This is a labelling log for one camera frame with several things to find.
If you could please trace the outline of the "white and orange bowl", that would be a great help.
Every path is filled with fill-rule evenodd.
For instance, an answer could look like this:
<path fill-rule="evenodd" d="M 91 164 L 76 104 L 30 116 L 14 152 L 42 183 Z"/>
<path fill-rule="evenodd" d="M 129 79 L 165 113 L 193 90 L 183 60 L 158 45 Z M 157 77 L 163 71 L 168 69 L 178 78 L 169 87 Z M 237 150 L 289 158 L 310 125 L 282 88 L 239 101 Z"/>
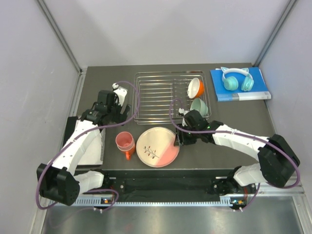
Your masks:
<path fill-rule="evenodd" d="M 200 97 L 204 93 L 204 84 L 199 78 L 193 78 L 187 90 L 188 98 L 195 99 Z"/>

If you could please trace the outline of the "metal wire dish rack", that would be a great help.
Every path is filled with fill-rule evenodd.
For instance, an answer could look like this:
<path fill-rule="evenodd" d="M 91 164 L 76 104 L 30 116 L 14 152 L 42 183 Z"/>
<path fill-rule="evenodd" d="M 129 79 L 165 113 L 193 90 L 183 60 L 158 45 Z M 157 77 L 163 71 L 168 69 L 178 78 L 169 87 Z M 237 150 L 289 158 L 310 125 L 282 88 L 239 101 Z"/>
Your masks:
<path fill-rule="evenodd" d="M 182 116 L 178 114 L 178 109 L 190 109 L 192 100 L 187 91 L 194 78 L 204 84 L 204 93 L 200 99 L 208 107 L 204 117 L 209 118 L 212 113 L 207 82 L 202 71 L 140 72 L 134 79 L 139 95 L 133 92 L 133 110 L 139 106 L 134 117 L 137 124 L 167 124 L 170 123 L 170 117 L 176 123 L 181 123 Z"/>

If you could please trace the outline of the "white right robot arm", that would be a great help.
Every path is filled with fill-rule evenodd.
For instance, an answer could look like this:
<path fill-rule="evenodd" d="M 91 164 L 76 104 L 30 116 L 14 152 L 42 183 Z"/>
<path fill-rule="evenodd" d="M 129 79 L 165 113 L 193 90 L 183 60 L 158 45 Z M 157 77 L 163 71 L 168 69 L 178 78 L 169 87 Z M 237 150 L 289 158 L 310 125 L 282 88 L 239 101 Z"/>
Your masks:
<path fill-rule="evenodd" d="M 176 125 L 176 144 L 191 145 L 198 139 L 205 143 L 229 147 L 256 160 L 250 166 L 234 168 L 225 183 L 233 193 L 239 193 L 247 185 L 268 183 L 286 188 L 293 174 L 300 175 L 300 160 L 281 135 L 272 137 L 244 133 L 219 122 L 208 122 L 199 111 L 178 110 L 182 123 Z"/>

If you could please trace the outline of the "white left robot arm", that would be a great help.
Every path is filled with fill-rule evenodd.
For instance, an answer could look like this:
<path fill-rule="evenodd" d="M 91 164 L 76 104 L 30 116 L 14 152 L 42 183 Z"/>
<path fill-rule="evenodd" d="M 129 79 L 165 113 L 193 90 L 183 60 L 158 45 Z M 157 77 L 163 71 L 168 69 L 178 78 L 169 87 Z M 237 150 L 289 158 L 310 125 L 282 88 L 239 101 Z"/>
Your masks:
<path fill-rule="evenodd" d="M 133 119 L 128 116 L 130 105 L 125 104 L 128 91 L 121 83 L 114 83 L 110 91 L 101 90 L 90 109 L 79 117 L 69 118 L 74 122 L 73 130 L 65 145 L 48 164 L 37 168 L 35 199 L 39 209 L 45 208 L 40 197 L 71 206 L 81 194 L 109 191 L 111 182 L 104 173 L 88 170 L 76 175 L 75 171 L 81 161 L 88 165 L 100 162 L 105 129 L 123 126 Z"/>

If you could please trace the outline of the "mint green bowl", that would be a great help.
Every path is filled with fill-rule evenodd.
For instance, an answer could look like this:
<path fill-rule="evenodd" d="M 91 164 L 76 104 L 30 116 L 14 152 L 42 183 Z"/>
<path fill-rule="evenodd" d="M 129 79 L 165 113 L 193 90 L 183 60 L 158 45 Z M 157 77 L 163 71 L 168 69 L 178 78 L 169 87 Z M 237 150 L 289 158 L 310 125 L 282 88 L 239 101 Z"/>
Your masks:
<path fill-rule="evenodd" d="M 201 114 L 202 117 L 207 117 L 209 108 L 202 99 L 195 98 L 191 104 L 190 110 L 196 110 Z"/>

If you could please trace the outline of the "cream and pink plate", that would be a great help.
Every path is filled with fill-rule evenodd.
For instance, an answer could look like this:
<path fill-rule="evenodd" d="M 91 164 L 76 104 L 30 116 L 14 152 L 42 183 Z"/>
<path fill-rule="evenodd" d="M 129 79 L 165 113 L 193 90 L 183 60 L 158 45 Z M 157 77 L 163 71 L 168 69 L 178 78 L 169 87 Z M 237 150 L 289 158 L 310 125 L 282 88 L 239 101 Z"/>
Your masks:
<path fill-rule="evenodd" d="M 180 147 L 174 145 L 175 140 L 175 133 L 167 128 L 150 128 L 143 132 L 136 142 L 137 156 L 150 167 L 165 167 L 178 156 Z"/>

